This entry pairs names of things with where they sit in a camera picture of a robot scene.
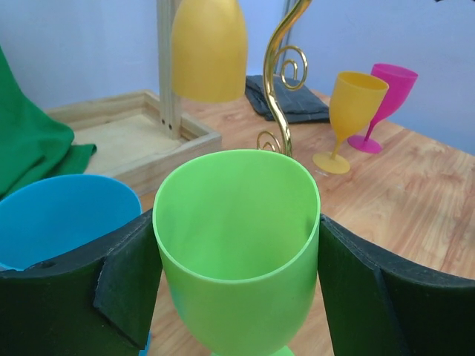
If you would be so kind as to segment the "green wine glass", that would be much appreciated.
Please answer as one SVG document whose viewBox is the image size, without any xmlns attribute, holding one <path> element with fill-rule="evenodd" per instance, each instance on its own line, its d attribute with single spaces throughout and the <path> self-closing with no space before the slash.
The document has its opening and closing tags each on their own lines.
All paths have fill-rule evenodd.
<svg viewBox="0 0 475 356">
<path fill-rule="evenodd" d="M 214 355 L 289 355 L 317 280 L 320 197 L 283 154 L 192 159 L 160 186 L 153 226 L 171 298 Z"/>
</svg>

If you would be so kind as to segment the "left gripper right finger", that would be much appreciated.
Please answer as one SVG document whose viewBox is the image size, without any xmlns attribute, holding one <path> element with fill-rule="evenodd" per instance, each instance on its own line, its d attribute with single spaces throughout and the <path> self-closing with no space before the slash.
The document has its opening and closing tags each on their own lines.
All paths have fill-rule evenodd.
<svg viewBox="0 0 475 356">
<path fill-rule="evenodd" d="M 321 217 L 318 273 L 335 355 L 473 355 L 474 281 Z"/>
</svg>

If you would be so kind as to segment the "orange yellow wine glass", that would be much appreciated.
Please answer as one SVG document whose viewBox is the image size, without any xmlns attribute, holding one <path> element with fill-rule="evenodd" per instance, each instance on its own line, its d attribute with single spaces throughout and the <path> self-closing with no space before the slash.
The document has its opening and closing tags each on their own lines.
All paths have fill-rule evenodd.
<svg viewBox="0 0 475 356">
<path fill-rule="evenodd" d="M 180 2 L 171 31 L 173 91 L 198 102 L 244 95 L 248 36 L 234 0 Z"/>
</svg>

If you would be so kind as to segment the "blue wine glass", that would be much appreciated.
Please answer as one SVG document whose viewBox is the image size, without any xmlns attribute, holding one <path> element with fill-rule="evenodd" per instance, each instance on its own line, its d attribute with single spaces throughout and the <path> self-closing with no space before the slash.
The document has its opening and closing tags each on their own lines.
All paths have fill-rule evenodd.
<svg viewBox="0 0 475 356">
<path fill-rule="evenodd" d="M 1 201 L 1 272 L 73 251 L 144 213 L 115 179 L 72 174 L 35 182 Z"/>
</svg>

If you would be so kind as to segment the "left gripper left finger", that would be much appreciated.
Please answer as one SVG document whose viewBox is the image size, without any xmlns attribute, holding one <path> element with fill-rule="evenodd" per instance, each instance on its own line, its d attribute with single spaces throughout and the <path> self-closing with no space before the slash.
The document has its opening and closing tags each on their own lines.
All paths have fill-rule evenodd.
<svg viewBox="0 0 475 356">
<path fill-rule="evenodd" d="M 147 211 L 116 231 L 1 272 L 2 355 L 138 355 L 162 263 Z"/>
</svg>

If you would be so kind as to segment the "pink wine glass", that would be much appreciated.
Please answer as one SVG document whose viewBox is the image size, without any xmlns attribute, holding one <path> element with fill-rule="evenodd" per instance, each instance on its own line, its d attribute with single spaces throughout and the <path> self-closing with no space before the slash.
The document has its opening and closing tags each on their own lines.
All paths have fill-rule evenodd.
<svg viewBox="0 0 475 356">
<path fill-rule="evenodd" d="M 359 151 L 378 154 L 382 147 L 377 141 L 370 138 L 373 129 L 378 123 L 394 114 L 404 104 L 419 75 L 405 67 L 385 63 L 374 64 L 370 74 L 388 83 L 389 89 L 376 115 L 371 120 L 366 135 L 353 135 L 347 141 L 353 148 Z"/>
</svg>

